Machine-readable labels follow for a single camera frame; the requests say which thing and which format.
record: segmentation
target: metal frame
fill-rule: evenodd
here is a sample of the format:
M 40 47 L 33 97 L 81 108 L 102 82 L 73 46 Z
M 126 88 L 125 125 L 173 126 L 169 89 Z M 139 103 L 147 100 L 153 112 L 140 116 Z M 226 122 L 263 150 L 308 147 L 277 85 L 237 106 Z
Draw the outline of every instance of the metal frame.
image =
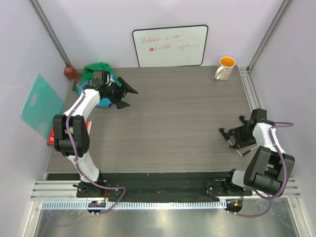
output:
M 66 66 L 71 66 L 71 62 L 70 62 L 65 50 L 64 50 L 63 46 L 61 45 L 61 43 L 59 42 L 59 39 L 56 36 L 52 26 L 50 25 L 50 23 L 45 15 L 45 13 L 43 12 L 43 9 L 41 8 L 38 0 L 29 0 L 29 2 L 32 5 L 36 14 L 38 15 L 40 21 L 42 22 L 42 24 L 47 32 L 47 34 L 49 35 L 51 41 L 55 45 L 61 58 L 64 60 Z
M 102 198 L 93 198 L 92 200 L 102 200 Z M 90 198 L 79 200 L 61 200 L 44 201 L 42 210 L 99 210 L 99 207 L 89 207 L 92 201 Z M 107 208 L 115 203 L 106 200 Z M 170 202 L 170 203 L 148 203 L 148 202 L 119 202 L 113 211 L 117 210 L 173 210 L 173 209 L 225 209 L 226 200 L 221 199 L 215 202 Z
M 299 235 L 302 237 L 312 237 L 311 228 L 309 228 L 308 221 L 303 212 L 301 198 L 288 198 L 288 204 L 290 205 Z
M 24 237 L 33 237 L 40 218 L 43 201 L 31 201 L 31 210 L 25 227 Z
M 246 92 L 250 110 L 261 108 L 261 102 L 257 94 L 256 86 L 246 67 L 239 67 L 241 81 Z
M 77 188 L 73 184 L 78 184 L 80 180 L 74 181 L 36 181 L 31 195 L 31 200 L 48 201 L 48 200 L 102 200 L 103 198 L 78 198 L 76 197 Z M 289 178 L 283 195 L 280 198 L 300 198 L 294 178 Z M 238 199 L 235 196 L 219 196 L 219 199 Z M 252 196 L 244 198 L 260 198 L 255 192 Z
M 281 6 L 279 7 L 278 11 L 276 12 L 276 15 L 274 16 L 270 26 L 268 27 L 267 32 L 265 33 L 265 36 L 263 37 L 262 41 L 259 44 L 259 47 L 257 48 L 257 51 L 255 52 L 254 56 L 252 57 L 249 67 L 247 70 L 249 73 L 252 72 L 254 66 L 258 62 L 258 59 L 260 58 L 263 50 L 267 46 L 269 40 L 271 39 L 273 33 L 276 31 L 277 26 L 279 25 L 281 19 L 285 15 L 286 11 L 290 7 L 293 0 L 283 0 Z

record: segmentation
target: blue cloth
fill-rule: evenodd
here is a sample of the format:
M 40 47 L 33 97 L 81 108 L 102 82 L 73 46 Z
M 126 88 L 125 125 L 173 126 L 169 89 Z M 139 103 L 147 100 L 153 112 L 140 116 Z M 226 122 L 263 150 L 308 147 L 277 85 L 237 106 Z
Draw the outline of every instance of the blue cloth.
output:
M 114 73 L 111 73 L 111 76 L 112 76 L 112 79 L 113 79 L 119 86 L 121 86 L 121 84 L 119 83 L 119 81 L 115 78 Z M 97 106 L 108 108 L 111 104 L 112 104 L 112 102 L 111 102 L 108 98 L 104 98 L 104 99 L 102 99 L 102 100 L 100 101 L 99 104 L 97 104 Z

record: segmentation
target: brown object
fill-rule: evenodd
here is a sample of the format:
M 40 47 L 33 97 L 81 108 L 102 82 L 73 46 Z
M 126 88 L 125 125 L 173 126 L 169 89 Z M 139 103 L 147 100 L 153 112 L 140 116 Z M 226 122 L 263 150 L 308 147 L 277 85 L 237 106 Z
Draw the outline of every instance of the brown object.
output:
M 77 73 L 76 74 L 76 78 L 74 80 L 74 84 L 73 84 L 73 90 L 76 89 L 76 86 L 78 84 L 78 82 L 80 81 L 80 79 L 82 78 L 82 73 Z
M 64 74 L 68 79 L 74 79 L 76 77 L 77 71 L 73 66 L 65 67 Z

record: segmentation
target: white wall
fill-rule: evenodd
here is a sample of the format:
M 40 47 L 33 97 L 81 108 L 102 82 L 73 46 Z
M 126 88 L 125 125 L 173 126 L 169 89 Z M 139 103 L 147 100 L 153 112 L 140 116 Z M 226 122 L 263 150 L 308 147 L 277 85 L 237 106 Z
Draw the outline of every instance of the white wall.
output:
M 20 115 L 39 73 L 62 99 L 64 63 L 27 0 L 0 1 L 0 232 L 21 236 L 36 179 L 49 158 L 46 139 Z
M 293 1 L 264 50 L 253 76 L 269 119 L 290 121 L 279 141 L 294 155 L 293 174 L 316 220 L 316 0 Z
M 138 67 L 135 29 L 207 24 L 203 65 L 248 66 L 282 0 L 39 0 L 71 63 Z

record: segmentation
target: whiteboard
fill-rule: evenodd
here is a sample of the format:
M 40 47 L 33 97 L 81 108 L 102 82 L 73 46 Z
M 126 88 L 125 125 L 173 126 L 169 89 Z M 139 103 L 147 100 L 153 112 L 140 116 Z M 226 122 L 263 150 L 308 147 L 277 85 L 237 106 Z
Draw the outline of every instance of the whiteboard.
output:
M 201 65 L 207 25 L 133 31 L 139 67 Z

